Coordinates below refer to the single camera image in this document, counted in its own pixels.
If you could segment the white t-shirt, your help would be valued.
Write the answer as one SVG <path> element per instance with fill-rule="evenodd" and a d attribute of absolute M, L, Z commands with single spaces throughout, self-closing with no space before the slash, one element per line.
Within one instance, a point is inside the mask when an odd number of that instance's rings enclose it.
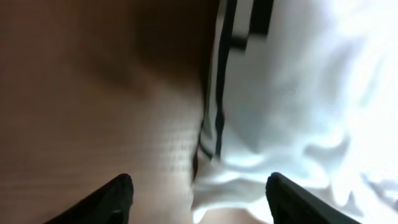
<path fill-rule="evenodd" d="M 210 65 L 194 223 L 275 223 L 275 172 L 339 215 L 397 222 L 397 0 L 220 1 Z"/>

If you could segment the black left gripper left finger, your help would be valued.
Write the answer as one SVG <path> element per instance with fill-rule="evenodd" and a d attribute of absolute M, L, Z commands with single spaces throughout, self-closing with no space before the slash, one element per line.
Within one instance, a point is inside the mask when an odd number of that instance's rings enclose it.
<path fill-rule="evenodd" d="M 134 187 L 120 174 L 45 224 L 128 224 Z"/>

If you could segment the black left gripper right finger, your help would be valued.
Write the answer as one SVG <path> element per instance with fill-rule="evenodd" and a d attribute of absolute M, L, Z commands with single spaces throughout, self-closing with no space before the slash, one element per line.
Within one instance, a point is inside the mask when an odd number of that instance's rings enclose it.
<path fill-rule="evenodd" d="M 275 224 L 359 224 L 278 172 L 267 179 L 266 197 Z"/>

